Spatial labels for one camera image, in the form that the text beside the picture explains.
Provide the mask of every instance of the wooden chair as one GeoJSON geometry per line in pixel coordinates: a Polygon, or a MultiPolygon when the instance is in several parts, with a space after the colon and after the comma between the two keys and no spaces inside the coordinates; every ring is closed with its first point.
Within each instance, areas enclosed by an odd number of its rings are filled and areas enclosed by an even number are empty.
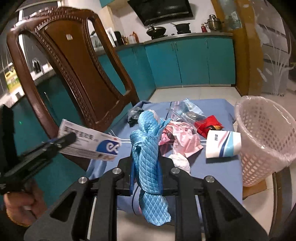
{"type": "MultiPolygon", "coordinates": [[[[40,10],[22,20],[7,35],[7,45],[22,84],[36,117],[49,138],[57,137],[59,127],[48,112],[32,80],[18,36],[29,36],[47,56],[51,66],[62,77],[85,126],[105,131],[123,108],[139,102],[134,84],[114,51],[96,13],[86,9],[59,7],[40,10]],[[122,95],[112,84],[98,62],[92,47],[88,23],[93,23],[107,56],[122,80],[126,93],[122,95]]],[[[65,155],[83,169],[84,158],[65,155]]]]}

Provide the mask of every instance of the yellow container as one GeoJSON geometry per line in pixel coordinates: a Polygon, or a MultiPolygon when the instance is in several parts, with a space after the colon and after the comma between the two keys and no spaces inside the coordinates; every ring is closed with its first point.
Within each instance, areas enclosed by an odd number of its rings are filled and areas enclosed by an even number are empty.
{"type": "Polygon", "coordinates": [[[5,80],[10,93],[21,87],[20,79],[18,78],[14,68],[13,71],[8,71],[5,73],[5,80]]]}

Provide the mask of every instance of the white tiled floor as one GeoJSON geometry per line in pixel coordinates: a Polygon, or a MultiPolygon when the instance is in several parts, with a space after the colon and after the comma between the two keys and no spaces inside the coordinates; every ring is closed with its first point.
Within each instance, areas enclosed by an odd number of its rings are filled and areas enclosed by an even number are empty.
{"type": "MultiPolygon", "coordinates": [[[[156,90],[150,98],[151,102],[180,101],[188,99],[226,99],[232,105],[240,99],[234,87],[186,87],[156,90]]],[[[272,177],[267,179],[267,190],[252,195],[243,201],[244,207],[269,233],[273,215],[274,198],[272,177]]],[[[143,217],[126,214],[118,211],[118,240],[120,241],[173,241],[175,230],[173,226],[163,225],[155,227],[147,223],[143,217]]]]}

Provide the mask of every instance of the red snack bag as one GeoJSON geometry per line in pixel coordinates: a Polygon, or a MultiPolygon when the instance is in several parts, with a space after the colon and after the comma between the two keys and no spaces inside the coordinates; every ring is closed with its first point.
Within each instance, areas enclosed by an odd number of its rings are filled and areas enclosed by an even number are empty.
{"type": "Polygon", "coordinates": [[[202,121],[196,121],[194,126],[196,127],[198,134],[202,135],[205,139],[207,138],[209,130],[220,131],[224,128],[214,115],[211,115],[202,121]]]}

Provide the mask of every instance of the wooden door frame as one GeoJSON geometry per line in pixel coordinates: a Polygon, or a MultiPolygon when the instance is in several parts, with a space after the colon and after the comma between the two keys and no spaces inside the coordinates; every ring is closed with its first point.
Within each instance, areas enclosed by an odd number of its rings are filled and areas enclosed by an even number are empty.
{"type": "MultiPolygon", "coordinates": [[[[225,20],[218,0],[211,0],[216,15],[225,20]]],[[[234,0],[242,28],[227,31],[233,34],[236,67],[236,89],[241,96],[260,95],[262,77],[257,69],[263,70],[263,52],[255,29],[255,16],[248,0],[234,0]]]]}

